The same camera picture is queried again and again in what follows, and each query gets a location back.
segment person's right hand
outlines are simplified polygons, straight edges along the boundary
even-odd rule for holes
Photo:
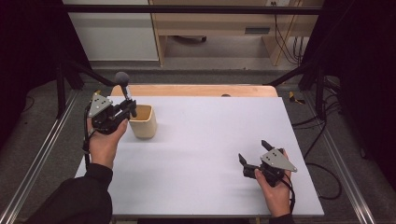
[[[272,217],[281,217],[290,213],[290,190],[282,182],[276,183],[272,188],[265,179],[265,176],[256,169],[254,171],[257,182],[262,188],[262,193],[264,194],[265,201],[267,203],[268,209],[271,212]],[[285,175],[291,177],[291,172],[285,170]],[[283,180],[290,184],[289,179],[283,176]]]

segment white table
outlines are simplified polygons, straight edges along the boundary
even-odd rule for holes
[[[115,104],[123,97],[109,97]],[[259,217],[269,215],[256,180],[243,177],[241,153],[259,165],[261,140],[287,150],[295,216],[322,216],[311,177],[278,97],[136,96],[152,105],[158,130],[121,138],[109,192],[113,214],[128,217]],[[76,176],[85,173],[84,161]]]

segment black cable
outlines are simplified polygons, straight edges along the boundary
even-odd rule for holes
[[[298,123],[292,123],[291,126],[292,126],[292,127],[297,127],[297,126],[300,126],[300,125],[309,123],[309,122],[311,122],[311,121],[313,121],[313,120],[315,120],[315,119],[317,119],[317,118],[318,118],[318,116],[314,116],[314,117],[311,118],[311,119],[307,119],[307,120],[304,120],[304,121],[301,121],[301,122],[298,122]]]
[[[334,110],[329,110],[327,115],[330,115],[330,114],[334,113],[335,111],[340,111],[340,108],[335,108]]]
[[[91,158],[90,158],[90,138],[92,136],[92,134],[89,134],[88,131],[88,124],[87,124],[87,119],[88,119],[88,113],[90,112],[90,108],[91,108],[91,103],[89,103],[87,105],[87,107],[85,107],[85,111],[84,111],[84,142],[83,142],[83,146],[82,149],[84,150],[84,160],[85,160],[85,168],[88,170],[88,167],[91,163]]]
[[[31,103],[27,108],[23,109],[23,110],[22,110],[22,113],[28,111],[28,110],[29,110],[30,108],[32,108],[32,106],[35,104],[35,98],[33,98],[33,97],[31,97],[31,96],[26,96],[26,98],[27,98],[27,99],[31,99],[31,100],[32,100],[32,103]]]
[[[331,94],[328,97],[326,97],[326,99],[324,99],[324,102],[327,102],[330,98],[332,97],[337,97],[337,94]]]
[[[330,109],[332,109],[334,106],[336,105],[340,105],[340,103],[338,101],[336,102],[332,102],[329,106],[327,106],[327,108],[325,109],[325,111],[328,111]]]
[[[285,176],[288,178],[289,182],[286,182],[284,179],[279,179],[284,185],[286,185],[286,187],[288,187],[288,189],[291,192],[291,198],[290,198],[290,213],[293,213],[294,210],[294,205],[296,203],[296,194],[294,193],[294,189],[293,189],[293,184],[291,183],[291,179],[288,175],[285,174]]]
[[[314,148],[315,143],[319,140],[320,136],[323,134],[324,129],[326,128],[327,125],[327,121],[324,121],[323,127],[321,128],[318,136],[315,138],[314,142],[311,144],[311,146],[308,148],[308,150],[305,152],[304,154],[304,160],[306,159],[306,157],[308,156],[308,154],[311,152],[312,148]]]
[[[318,164],[315,164],[315,163],[312,163],[312,162],[306,162],[305,164],[306,164],[306,165],[316,166],[316,167],[318,167],[318,168],[320,168],[320,169],[326,171],[327,173],[329,173],[330,175],[332,175],[332,177],[334,177],[334,179],[337,181],[337,184],[338,184],[338,192],[337,192],[337,194],[336,194],[335,196],[330,197],[330,196],[322,196],[322,195],[320,195],[319,198],[325,199],[325,200],[335,200],[335,199],[338,199],[338,198],[341,196],[341,193],[342,193],[342,191],[343,191],[343,187],[342,187],[341,181],[340,181],[340,179],[337,177],[337,175],[335,175],[332,171],[330,171],[329,169],[325,168],[324,166],[321,166],[321,165],[318,165]]]
[[[294,59],[293,59],[294,62],[291,62],[290,59],[289,59],[289,57],[292,58],[292,56],[291,56],[291,54],[290,54],[290,52],[289,52],[289,49],[288,49],[288,46],[286,45],[285,40],[283,39],[282,34],[280,33],[280,31],[279,31],[279,29],[278,29],[278,27],[277,27],[277,18],[276,18],[276,15],[274,15],[274,17],[275,17],[275,41],[276,41],[276,43],[279,45],[280,49],[282,50],[282,52],[283,52],[283,54],[285,55],[285,57],[286,57],[286,59],[288,60],[288,62],[289,62],[289,63],[292,63],[292,64],[297,64],[297,62],[295,62]],[[288,55],[285,53],[285,50],[283,50],[283,47],[279,44],[279,41],[277,40],[277,33],[279,33],[280,38],[281,38],[282,41],[283,41],[283,46],[285,46],[286,51],[287,51],[288,54],[289,54],[289,57],[288,57]]]
[[[303,57],[304,57],[304,55],[303,55],[303,44],[304,44],[304,37],[303,36],[301,36],[301,39],[300,39],[300,50],[299,50],[299,64],[301,64],[301,62],[303,61]]]
[[[312,128],[315,128],[315,127],[318,127],[318,126],[322,125],[323,123],[324,123],[324,122],[321,122],[321,123],[319,123],[319,124],[314,124],[314,125],[307,126],[307,127],[302,127],[302,128],[293,128],[293,130],[312,129]]]
[[[296,54],[297,39],[298,39],[298,37],[295,36],[294,37],[294,42],[293,42],[293,56],[294,56],[294,59],[297,59],[297,54]]]

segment hand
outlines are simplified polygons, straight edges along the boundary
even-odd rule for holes
[[[258,169],[254,171],[257,182],[262,188],[265,201],[272,217],[281,217],[290,213],[290,190],[282,182],[278,182],[273,188],[265,180],[265,176]],[[285,170],[285,175],[291,177],[291,172]],[[283,180],[290,184],[289,179],[283,176]]]
[[[88,130],[92,129],[91,119],[87,119]],[[116,158],[117,145],[124,135],[128,124],[128,119],[123,120],[118,129],[112,134],[102,134],[95,132],[90,139],[90,152],[92,163],[104,165],[113,169],[114,159]]]

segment black sleeve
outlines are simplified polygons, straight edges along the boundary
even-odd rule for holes
[[[294,224],[293,216],[291,214],[287,214],[282,217],[272,217],[270,218],[269,224]]]
[[[106,223],[112,216],[107,192],[113,172],[92,163],[83,177],[67,179],[29,217],[26,223]]]

